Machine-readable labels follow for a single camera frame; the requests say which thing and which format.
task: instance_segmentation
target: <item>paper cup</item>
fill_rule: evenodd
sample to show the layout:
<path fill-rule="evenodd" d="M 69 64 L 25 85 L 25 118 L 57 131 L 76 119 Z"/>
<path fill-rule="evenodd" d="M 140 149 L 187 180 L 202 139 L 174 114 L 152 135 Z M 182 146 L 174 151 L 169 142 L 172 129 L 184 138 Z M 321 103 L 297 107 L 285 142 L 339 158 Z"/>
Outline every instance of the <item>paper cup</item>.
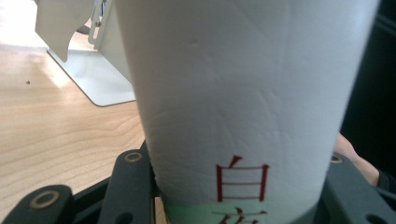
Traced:
<path fill-rule="evenodd" d="M 170 222 L 309 222 L 377 1 L 114 4 Z"/>

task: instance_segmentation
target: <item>white paper cup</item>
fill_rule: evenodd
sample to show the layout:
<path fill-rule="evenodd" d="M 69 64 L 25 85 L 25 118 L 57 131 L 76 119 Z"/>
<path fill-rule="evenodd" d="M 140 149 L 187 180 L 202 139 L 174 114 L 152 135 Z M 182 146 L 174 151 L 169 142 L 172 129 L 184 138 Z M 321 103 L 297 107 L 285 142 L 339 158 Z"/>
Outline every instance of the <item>white paper cup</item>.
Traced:
<path fill-rule="evenodd" d="M 307 222 L 377 1 L 115 1 L 172 224 Z"/>

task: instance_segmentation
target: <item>light wood grain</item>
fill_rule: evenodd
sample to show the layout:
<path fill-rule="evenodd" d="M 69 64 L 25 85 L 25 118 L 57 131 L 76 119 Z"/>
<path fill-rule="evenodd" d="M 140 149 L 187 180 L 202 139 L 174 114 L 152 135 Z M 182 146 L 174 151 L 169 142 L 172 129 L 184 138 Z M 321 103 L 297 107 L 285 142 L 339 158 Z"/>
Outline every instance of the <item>light wood grain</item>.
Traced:
<path fill-rule="evenodd" d="M 94 105 L 47 54 L 35 13 L 34 1 L 0 0 L 0 220 L 35 189 L 105 179 L 144 140 L 136 103 Z M 74 38 L 71 48 L 90 47 Z"/>

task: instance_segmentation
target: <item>person's arm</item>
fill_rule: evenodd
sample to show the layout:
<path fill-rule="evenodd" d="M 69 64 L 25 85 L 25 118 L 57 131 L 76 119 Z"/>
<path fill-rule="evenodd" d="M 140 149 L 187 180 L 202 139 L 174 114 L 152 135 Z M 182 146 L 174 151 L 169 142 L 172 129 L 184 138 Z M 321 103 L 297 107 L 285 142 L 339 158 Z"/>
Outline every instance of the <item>person's arm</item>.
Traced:
<path fill-rule="evenodd" d="M 379 171 L 370 162 L 360 157 L 356 153 L 352 144 L 350 144 L 350 142 L 341 134 L 338 134 L 334 151 L 349 158 L 371 185 L 375 187 L 378 185 L 380 177 Z"/>

